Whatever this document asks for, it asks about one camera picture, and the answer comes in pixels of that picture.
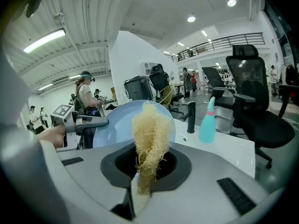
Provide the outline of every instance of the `chair armrest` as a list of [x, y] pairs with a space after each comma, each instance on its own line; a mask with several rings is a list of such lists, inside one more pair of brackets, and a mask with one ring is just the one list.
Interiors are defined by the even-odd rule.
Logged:
[[295, 85], [281, 84], [279, 87], [287, 91], [299, 91], [299, 86]]
[[232, 88], [227, 88], [227, 87], [211, 87], [211, 88], [212, 88], [212, 90], [215, 90], [215, 91], [229, 91], [232, 94], [235, 94], [235, 90]]
[[279, 87], [282, 88], [285, 91], [285, 94], [283, 95], [282, 106], [280, 108], [279, 115], [278, 115], [279, 117], [282, 118], [282, 116], [285, 113], [286, 106], [289, 103], [289, 97], [291, 95], [291, 92], [292, 91], [299, 91], [299, 86], [288, 85], [288, 84], [281, 84]]
[[248, 95], [234, 94], [234, 98], [236, 100], [239, 100], [239, 101], [242, 101], [245, 103], [255, 103], [256, 102], [255, 98], [248, 96]]

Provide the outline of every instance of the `backpack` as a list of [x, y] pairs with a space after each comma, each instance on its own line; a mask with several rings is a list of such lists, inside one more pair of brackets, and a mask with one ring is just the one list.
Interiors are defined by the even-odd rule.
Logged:
[[185, 87], [186, 91], [192, 90], [191, 76], [189, 73], [185, 77]]
[[79, 95], [75, 96], [74, 99], [74, 106], [75, 106], [75, 111], [78, 112], [79, 115], [85, 115], [84, 114], [84, 107], [79, 99]]

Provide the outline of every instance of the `loofah sponge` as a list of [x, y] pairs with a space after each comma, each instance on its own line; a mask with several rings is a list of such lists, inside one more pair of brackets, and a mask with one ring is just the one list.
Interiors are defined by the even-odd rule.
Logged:
[[138, 160], [138, 191], [141, 195], [150, 193], [150, 183], [155, 181], [159, 162], [169, 150], [172, 124], [168, 117], [157, 112], [155, 105], [144, 103], [142, 112], [132, 119]]

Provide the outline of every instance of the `hand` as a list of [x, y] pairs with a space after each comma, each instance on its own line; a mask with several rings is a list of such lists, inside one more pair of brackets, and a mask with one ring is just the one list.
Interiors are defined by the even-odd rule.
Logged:
[[48, 128], [37, 135], [39, 140], [49, 141], [54, 148], [63, 147], [63, 138], [65, 136], [64, 125], [58, 125], [54, 128]]

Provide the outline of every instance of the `chair headrest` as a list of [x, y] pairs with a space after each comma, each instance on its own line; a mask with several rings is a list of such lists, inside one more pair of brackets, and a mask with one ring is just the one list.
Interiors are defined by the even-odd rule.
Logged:
[[233, 45], [233, 57], [239, 60], [258, 58], [258, 51], [254, 45]]

